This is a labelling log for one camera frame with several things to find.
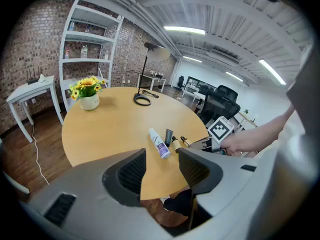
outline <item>wooden floor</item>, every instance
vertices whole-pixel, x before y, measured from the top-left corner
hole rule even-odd
[[[153,91],[160,92],[157,86],[153,88]],[[182,92],[170,86],[164,87],[163,94],[182,102],[193,111],[197,106],[197,102],[193,102],[193,97],[188,95],[181,97]],[[24,126],[32,135],[32,125],[28,122]],[[34,119],[34,137],[39,155],[38,163],[41,166],[42,174],[49,183],[72,167],[63,148],[61,131],[62,125],[53,109]],[[35,141],[29,143],[20,128],[15,129],[3,139],[1,158],[3,170],[15,181],[29,188],[30,197],[47,184],[40,175],[36,163]],[[156,221],[167,227],[177,226],[187,219],[174,211],[164,210],[160,199],[145,200],[141,204],[147,208]]]

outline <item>white flower pot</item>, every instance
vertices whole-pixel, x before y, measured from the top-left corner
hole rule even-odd
[[[80,107],[83,110],[94,110],[99,105],[99,96],[95,94],[91,97],[80,98]]]

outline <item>lamp shade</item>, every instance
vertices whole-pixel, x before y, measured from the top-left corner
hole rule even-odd
[[[148,48],[147,58],[149,61],[160,62],[164,61],[170,56],[170,51],[164,47],[145,42],[144,46]]]

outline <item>hand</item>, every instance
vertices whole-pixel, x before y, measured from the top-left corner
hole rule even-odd
[[[228,156],[232,156],[234,152],[237,152],[237,148],[234,141],[234,134],[230,134],[220,144],[220,148],[225,149]]]

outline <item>fluorescent light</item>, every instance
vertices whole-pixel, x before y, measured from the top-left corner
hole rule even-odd
[[[259,62],[266,67],[267,70],[269,70],[272,75],[275,76],[276,79],[280,82],[280,84],[285,85],[285,81],[278,75],[278,73],[268,64],[266,63],[263,59],[260,59]]]
[[[192,28],[192,27],[184,27],[184,26],[164,26],[165,30],[175,30],[175,31],[185,31],[196,34],[205,35],[206,32],[202,29]]]
[[[235,75],[233,75],[233,74],[231,74],[231,73],[229,73],[229,72],[226,72],[226,73],[227,73],[229,76],[232,76],[232,77],[238,79],[239,81],[243,82],[243,80],[240,79],[239,77],[237,77],[237,76],[235,76]]]
[[[189,61],[189,60],[193,60],[193,61],[202,63],[201,60],[198,60],[198,59],[195,59],[195,58],[190,58],[190,57],[187,57],[187,56],[183,56],[183,57],[184,57],[185,59],[187,59],[188,61]]]

